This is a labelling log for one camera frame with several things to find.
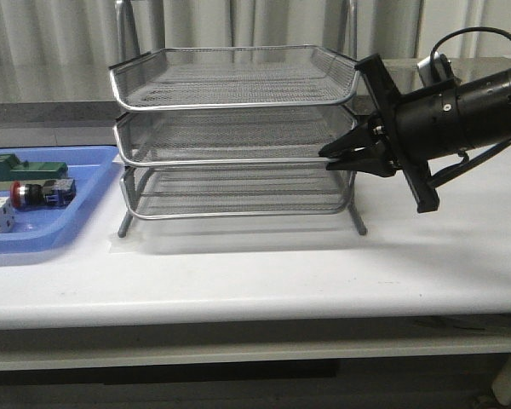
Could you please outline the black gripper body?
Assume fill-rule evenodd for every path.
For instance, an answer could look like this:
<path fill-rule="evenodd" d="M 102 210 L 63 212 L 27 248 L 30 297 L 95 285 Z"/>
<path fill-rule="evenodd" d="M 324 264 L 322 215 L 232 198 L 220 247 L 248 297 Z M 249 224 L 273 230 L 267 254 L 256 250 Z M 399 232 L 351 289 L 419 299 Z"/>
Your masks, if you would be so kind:
<path fill-rule="evenodd" d="M 359 61 L 356 69 L 382 118 L 388 149 L 408 181 L 417 211 L 436 211 L 439 196 L 431 182 L 428 161 L 467 149 L 457 105 L 457 81 L 402 94 L 379 55 Z"/>

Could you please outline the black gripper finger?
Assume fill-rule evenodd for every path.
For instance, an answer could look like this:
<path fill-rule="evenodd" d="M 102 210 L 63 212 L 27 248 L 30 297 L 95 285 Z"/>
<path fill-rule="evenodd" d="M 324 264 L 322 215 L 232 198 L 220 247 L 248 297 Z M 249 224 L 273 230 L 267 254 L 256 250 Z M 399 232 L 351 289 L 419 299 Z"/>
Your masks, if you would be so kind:
<path fill-rule="evenodd" d="M 368 153 L 370 156 L 382 157 L 382 141 L 375 133 L 374 128 L 375 122 L 368 118 L 345 135 L 324 145 L 319 150 L 319 156 L 346 157 L 348 153 Z"/>
<path fill-rule="evenodd" d="M 380 177 L 391 177 L 396 168 L 388 148 L 381 142 L 371 147 L 339 148 L 325 146 L 325 157 L 330 160 L 327 170 L 363 172 Z"/>

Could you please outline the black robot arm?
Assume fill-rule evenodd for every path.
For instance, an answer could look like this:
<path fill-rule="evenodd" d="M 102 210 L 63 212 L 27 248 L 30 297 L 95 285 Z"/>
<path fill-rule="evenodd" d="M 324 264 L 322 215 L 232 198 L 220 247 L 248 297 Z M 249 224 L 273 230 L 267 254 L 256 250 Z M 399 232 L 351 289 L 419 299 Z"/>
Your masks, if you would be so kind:
<path fill-rule="evenodd" d="M 458 84 L 445 80 L 403 94 L 379 55 L 361 60 L 376 110 L 323 146 L 328 170 L 380 177 L 402 170 L 420 213 L 439 208 L 437 187 L 511 146 L 511 68 Z"/>

